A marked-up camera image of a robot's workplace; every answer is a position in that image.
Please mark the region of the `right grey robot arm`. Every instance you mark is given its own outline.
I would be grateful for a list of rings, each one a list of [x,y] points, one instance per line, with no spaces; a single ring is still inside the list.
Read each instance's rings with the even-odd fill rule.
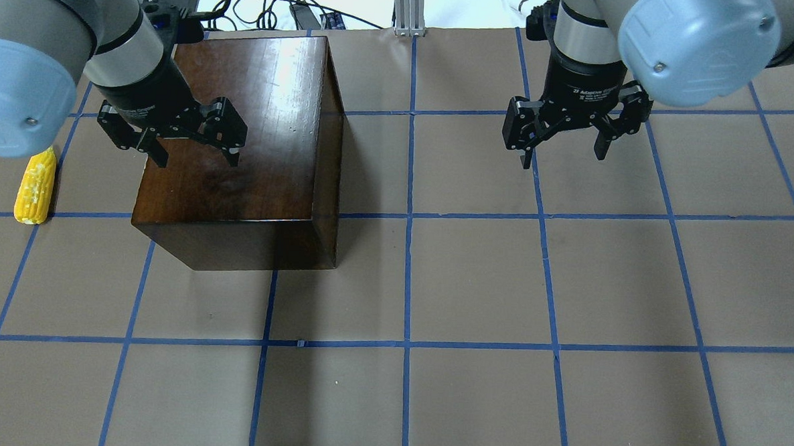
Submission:
[[[591,128],[604,159],[656,102],[700,107],[794,64],[794,0],[549,0],[525,35],[550,46],[544,91],[510,99],[505,148],[530,168],[538,144]]]

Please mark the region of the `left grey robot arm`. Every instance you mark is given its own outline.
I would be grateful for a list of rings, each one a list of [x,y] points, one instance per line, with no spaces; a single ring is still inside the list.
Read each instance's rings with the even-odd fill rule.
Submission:
[[[0,157],[47,149],[85,76],[104,97],[97,121],[116,147],[165,167],[161,139],[191,139],[236,166],[247,125],[223,96],[198,102],[172,58],[230,5],[200,11],[198,1],[0,0]]]

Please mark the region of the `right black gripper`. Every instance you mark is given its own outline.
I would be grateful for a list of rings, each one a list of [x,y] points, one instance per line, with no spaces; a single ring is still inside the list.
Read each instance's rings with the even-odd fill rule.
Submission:
[[[624,83],[626,74],[622,61],[586,64],[552,52],[539,100],[510,97],[503,122],[504,147],[520,153],[522,167],[530,170],[541,142],[538,136],[595,127],[593,149],[602,161],[613,141],[639,132],[653,108],[642,84]]]

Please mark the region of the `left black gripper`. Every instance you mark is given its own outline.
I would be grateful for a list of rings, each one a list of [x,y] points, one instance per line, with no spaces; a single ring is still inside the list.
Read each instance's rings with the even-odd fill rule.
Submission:
[[[162,58],[137,83],[99,84],[98,90],[110,110],[102,108],[97,121],[116,146],[135,147],[164,168],[168,154],[158,137],[190,138],[200,127],[199,143],[219,150],[230,167],[240,164],[248,125],[226,97],[216,97],[211,104],[196,101],[173,58]]]

